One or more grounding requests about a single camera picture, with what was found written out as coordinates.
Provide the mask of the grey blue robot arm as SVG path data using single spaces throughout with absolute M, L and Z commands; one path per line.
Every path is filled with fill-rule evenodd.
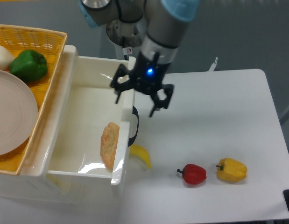
M 125 25 L 146 20 L 147 28 L 134 68 L 129 70 L 120 64 L 110 83 L 118 97 L 122 92 L 134 89 L 151 97 L 154 103 L 151 114 L 161 108 L 168 108 L 174 85 L 163 84 L 162 81 L 199 4 L 198 0 L 79 1 L 88 21 L 95 26 L 115 21 L 123 38 L 133 33 Z

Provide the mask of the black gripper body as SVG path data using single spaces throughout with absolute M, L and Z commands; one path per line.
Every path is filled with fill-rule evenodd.
M 153 53 L 152 59 L 147 59 L 141 52 L 138 54 L 134 68 L 129 72 L 131 87 L 145 95 L 156 94 L 163 89 L 166 95 L 171 94 L 171 84 L 163 84 L 163 78 L 169 64 L 160 64 L 159 51 Z

